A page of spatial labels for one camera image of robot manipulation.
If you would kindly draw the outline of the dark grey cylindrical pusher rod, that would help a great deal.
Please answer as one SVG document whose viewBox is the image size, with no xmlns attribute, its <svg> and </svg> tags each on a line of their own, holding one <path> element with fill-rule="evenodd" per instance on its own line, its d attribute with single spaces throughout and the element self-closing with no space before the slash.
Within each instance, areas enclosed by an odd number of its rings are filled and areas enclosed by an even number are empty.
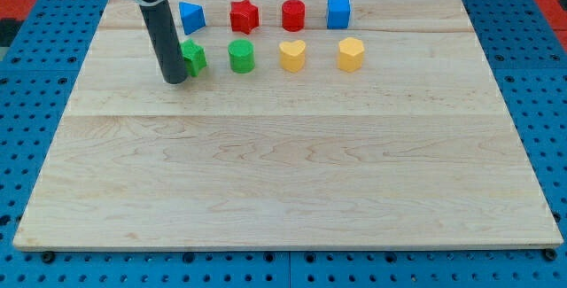
<svg viewBox="0 0 567 288">
<path fill-rule="evenodd" d="M 164 81 L 168 84 L 184 82 L 188 72 L 168 0 L 141 6 L 140 10 Z"/>
</svg>

